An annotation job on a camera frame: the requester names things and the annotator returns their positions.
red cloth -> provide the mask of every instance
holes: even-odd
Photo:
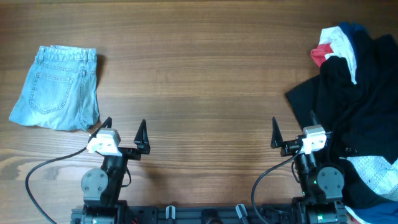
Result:
[[[325,54],[333,53],[333,50],[330,48],[329,44],[320,44],[317,48],[311,50],[311,58],[313,61],[321,67],[323,62],[326,62]]]

dark blue fabric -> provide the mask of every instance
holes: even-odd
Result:
[[[367,209],[353,209],[355,214],[368,223],[398,223],[398,202],[389,202]]]
[[[354,50],[354,55],[356,59],[356,50],[355,50],[355,43],[354,43],[354,33],[359,30],[363,30],[365,32],[366,29],[364,26],[361,24],[355,24],[354,22],[350,24],[349,22],[340,22],[338,26],[341,28],[341,30],[344,32],[344,34],[348,37],[349,42],[351,43],[351,46],[353,47]]]

black cloth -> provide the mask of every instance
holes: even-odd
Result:
[[[391,35],[372,40],[363,31],[354,34],[354,44],[357,85],[351,82],[345,58],[330,57],[319,75],[286,97],[302,128],[312,125],[309,114],[313,110],[325,130],[333,131],[325,153],[327,162],[345,168],[345,204],[369,208],[386,199],[373,193],[358,174],[354,176],[353,167],[339,158],[383,156],[391,164],[397,160],[398,48]]]

wood grain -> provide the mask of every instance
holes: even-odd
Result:
[[[24,187],[38,163],[84,147],[88,133],[8,121],[40,45],[98,49],[101,120],[123,146],[147,120],[152,151],[129,162],[130,205],[250,203],[251,187],[284,159],[269,147],[271,118],[300,134],[284,93],[317,75],[309,56],[322,28],[364,24],[398,35],[396,1],[120,2],[0,5],[0,223],[45,223]],[[102,158],[86,152],[50,164],[31,189],[58,223],[83,205],[82,175]],[[258,203],[300,195],[290,167],[267,177]]]

denim shorts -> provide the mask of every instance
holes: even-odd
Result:
[[[99,118],[96,50],[39,48],[10,121],[55,130],[86,131]]]

